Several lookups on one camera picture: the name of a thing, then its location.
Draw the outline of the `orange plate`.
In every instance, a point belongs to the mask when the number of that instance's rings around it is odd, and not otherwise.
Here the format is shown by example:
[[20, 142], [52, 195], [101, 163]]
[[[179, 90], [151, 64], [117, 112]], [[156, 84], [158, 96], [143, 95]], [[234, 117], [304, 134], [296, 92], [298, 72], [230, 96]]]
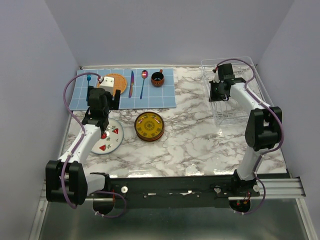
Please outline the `orange plate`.
[[140, 140], [142, 140], [142, 141], [144, 141], [144, 142], [152, 143], [152, 142], [156, 142], [156, 141], [161, 140], [161, 138], [157, 138], [157, 139], [140, 138]]

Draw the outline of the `watermelon pattern plate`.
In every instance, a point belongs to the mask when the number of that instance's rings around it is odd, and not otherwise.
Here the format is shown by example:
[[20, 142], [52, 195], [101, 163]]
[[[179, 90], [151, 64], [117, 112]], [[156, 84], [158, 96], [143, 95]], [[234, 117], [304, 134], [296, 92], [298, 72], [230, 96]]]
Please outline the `watermelon pattern plate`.
[[109, 124], [99, 141], [91, 149], [97, 155], [106, 155], [117, 150], [124, 139], [124, 129], [121, 123], [114, 119], [108, 119]]

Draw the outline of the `plain yellow plate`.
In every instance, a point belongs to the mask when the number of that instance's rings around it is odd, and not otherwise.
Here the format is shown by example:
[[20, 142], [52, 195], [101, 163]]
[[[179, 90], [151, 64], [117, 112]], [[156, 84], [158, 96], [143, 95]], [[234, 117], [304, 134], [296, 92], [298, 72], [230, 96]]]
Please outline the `plain yellow plate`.
[[144, 137], [155, 137], [164, 133], [165, 123], [158, 113], [146, 111], [135, 119], [134, 129], [136, 134], [139, 133]]

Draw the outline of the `blue grid placemat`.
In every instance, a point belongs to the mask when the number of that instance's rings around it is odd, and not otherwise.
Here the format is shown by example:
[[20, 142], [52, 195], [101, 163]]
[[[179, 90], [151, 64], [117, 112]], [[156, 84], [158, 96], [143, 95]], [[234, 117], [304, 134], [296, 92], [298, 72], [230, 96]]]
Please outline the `blue grid placemat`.
[[[148, 78], [144, 82], [143, 97], [140, 99], [140, 93], [143, 83], [142, 71], [143, 68], [103, 68], [103, 69], [82, 69], [77, 71], [77, 75], [82, 73], [96, 73], [101, 76], [108, 74], [123, 75], [127, 81], [127, 87], [120, 96], [119, 109], [162, 109], [162, 108], [175, 108], [175, 81], [174, 70], [172, 68], [164, 68], [164, 84], [161, 87], [154, 87], [151, 83], [151, 76], [153, 73], [158, 72], [159, 68], [148, 68]], [[128, 98], [131, 71], [134, 72], [134, 85], [133, 94]], [[92, 75], [89, 84], [96, 85], [98, 83], [97, 76]], [[85, 111], [88, 108], [87, 98], [87, 76], [83, 75], [78, 77], [74, 83], [73, 94], [69, 102], [69, 108], [72, 111]]]

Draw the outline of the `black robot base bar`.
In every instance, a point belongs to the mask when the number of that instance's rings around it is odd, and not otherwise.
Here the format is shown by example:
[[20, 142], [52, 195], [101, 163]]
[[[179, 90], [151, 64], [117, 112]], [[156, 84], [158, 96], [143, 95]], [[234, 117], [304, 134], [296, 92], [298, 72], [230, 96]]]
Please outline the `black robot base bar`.
[[108, 189], [117, 195], [92, 193], [87, 199], [110, 202], [119, 208], [229, 207], [231, 199], [260, 195], [256, 180], [241, 181], [234, 175], [111, 178]]

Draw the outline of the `iridescent spoon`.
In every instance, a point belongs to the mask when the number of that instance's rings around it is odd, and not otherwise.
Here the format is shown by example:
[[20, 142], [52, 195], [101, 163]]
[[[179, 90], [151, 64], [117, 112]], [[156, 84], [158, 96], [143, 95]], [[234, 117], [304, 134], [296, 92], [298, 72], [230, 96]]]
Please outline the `iridescent spoon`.
[[149, 73], [146, 69], [141, 72], [142, 86], [141, 86], [141, 92], [140, 92], [140, 96], [139, 96], [140, 99], [143, 98], [144, 84], [145, 84], [145, 80], [148, 78], [148, 75], [149, 75]]

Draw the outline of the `brown ceramic mug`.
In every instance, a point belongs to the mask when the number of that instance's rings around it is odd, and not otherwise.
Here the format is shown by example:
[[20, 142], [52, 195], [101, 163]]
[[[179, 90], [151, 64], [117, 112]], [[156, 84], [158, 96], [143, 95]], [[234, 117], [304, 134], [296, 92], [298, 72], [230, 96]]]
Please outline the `brown ceramic mug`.
[[159, 71], [157, 72], [154, 72], [152, 75], [151, 75], [151, 83], [154, 87], [161, 87], [165, 82], [165, 77], [163, 75], [163, 70], [160, 69]]

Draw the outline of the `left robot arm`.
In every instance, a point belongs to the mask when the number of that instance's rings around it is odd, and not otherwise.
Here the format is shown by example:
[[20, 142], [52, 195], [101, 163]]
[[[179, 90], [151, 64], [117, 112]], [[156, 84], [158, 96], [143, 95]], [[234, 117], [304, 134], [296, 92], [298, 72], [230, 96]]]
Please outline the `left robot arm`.
[[85, 173], [83, 163], [107, 130], [109, 112], [118, 110], [120, 96], [119, 89], [112, 95], [103, 88], [89, 87], [88, 109], [82, 120], [76, 119], [80, 125], [78, 136], [58, 160], [50, 160], [45, 167], [46, 199], [49, 202], [66, 202], [71, 208], [76, 209], [92, 193], [101, 198], [110, 194], [108, 174]]

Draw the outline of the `woven orange trivet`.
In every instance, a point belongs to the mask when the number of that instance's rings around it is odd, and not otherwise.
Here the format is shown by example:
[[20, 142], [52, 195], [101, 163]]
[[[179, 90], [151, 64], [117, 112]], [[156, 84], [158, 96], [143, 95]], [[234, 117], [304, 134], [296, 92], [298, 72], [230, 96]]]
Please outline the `woven orange trivet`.
[[123, 75], [118, 74], [118, 73], [110, 73], [110, 74], [107, 74], [105, 76], [114, 78], [114, 90], [113, 90], [114, 96], [115, 96], [116, 90], [120, 90], [121, 94], [126, 90], [126, 88], [127, 88], [127, 80]]

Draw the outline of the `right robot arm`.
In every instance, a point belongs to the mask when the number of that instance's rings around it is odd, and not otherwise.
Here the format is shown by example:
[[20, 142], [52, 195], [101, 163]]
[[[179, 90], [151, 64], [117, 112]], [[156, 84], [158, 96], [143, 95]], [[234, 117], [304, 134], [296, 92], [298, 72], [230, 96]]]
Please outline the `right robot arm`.
[[225, 60], [218, 63], [213, 73], [214, 79], [209, 82], [209, 101], [234, 99], [248, 114], [244, 133], [247, 149], [230, 183], [230, 191], [241, 196], [255, 185], [262, 157], [278, 150], [284, 141], [282, 110], [259, 98], [249, 88], [249, 81], [235, 77], [231, 63]]

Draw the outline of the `aluminium frame rail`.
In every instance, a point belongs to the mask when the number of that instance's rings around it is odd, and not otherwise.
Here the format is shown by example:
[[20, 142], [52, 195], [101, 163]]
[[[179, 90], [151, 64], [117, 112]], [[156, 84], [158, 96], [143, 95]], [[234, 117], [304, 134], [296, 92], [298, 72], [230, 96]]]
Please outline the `aluminium frame rail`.
[[[237, 200], [261, 200], [265, 194], [265, 199], [301, 199], [306, 196], [305, 191], [303, 189], [303, 185], [301, 183], [301, 180], [298, 178], [280, 178], [280, 179], [261, 179], [262, 183], [265, 186], [266, 194], [264, 193], [262, 184], [258, 181], [255, 186], [251, 189], [253, 193], [250, 192], [246, 193], [246, 195], [240, 195], [240, 193], [235, 196], [231, 196], [229, 193], [227, 194], [226, 191], [222, 191], [222, 187], [219, 187], [221, 190], [220, 192], [215, 192], [213, 190], [214, 194], [217, 194], [218, 197], [228, 197], [229, 201], [237, 201]], [[168, 193], [155, 193], [155, 192], [148, 192], [143, 193], [143, 197], [168, 197], [168, 196], [174, 196], [177, 195], [179, 197], [185, 197], [185, 196], [193, 196], [196, 195], [196, 197], [200, 197], [201, 194], [203, 194], [204, 190], [187, 190], [184, 192], [178, 191], [178, 193], [168, 192]], [[106, 196], [106, 194], [96, 194], [91, 193], [90, 195], [86, 196], [85, 201], [107, 201], [108, 199], [111, 199], [111, 196]], [[47, 201], [46, 197], [46, 186], [43, 186], [43, 189], [41, 190], [41, 195], [39, 198], [40, 201]]]

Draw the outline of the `white wire dish rack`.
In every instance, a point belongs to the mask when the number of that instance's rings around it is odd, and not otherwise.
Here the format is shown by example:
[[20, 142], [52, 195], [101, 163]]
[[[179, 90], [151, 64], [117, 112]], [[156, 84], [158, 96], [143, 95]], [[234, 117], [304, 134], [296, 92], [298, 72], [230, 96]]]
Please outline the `white wire dish rack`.
[[[253, 72], [255, 72], [255, 78], [248, 84], [248, 87], [260, 99], [265, 100], [260, 76], [256, 65], [249, 56], [202, 60], [200, 63], [201, 76], [208, 96], [210, 95], [210, 82], [215, 81], [213, 70], [222, 61], [225, 61], [226, 64], [232, 64], [233, 73], [237, 78], [243, 78], [247, 81], [253, 76]], [[211, 102], [209, 105], [212, 109], [215, 123], [218, 126], [246, 124], [248, 121], [249, 115], [233, 98], [229, 98], [228, 101]]]

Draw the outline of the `iridescent knife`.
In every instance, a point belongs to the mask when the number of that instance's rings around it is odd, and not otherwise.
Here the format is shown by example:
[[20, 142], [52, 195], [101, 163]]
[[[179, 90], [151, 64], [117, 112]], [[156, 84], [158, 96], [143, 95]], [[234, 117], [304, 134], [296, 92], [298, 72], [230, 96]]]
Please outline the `iridescent knife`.
[[129, 93], [128, 93], [128, 98], [130, 99], [133, 95], [133, 88], [134, 88], [134, 83], [135, 83], [135, 74], [134, 71], [131, 71], [131, 76], [130, 76], [130, 86], [129, 86]]

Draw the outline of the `blue fork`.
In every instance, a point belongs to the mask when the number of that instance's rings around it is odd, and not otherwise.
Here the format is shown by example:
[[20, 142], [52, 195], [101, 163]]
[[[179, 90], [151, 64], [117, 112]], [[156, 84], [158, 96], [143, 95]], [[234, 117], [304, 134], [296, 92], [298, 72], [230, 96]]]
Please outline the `blue fork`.
[[90, 85], [90, 81], [91, 81], [91, 75], [90, 74], [88, 74], [86, 76], [86, 80], [87, 80], [87, 85], [89, 86]]

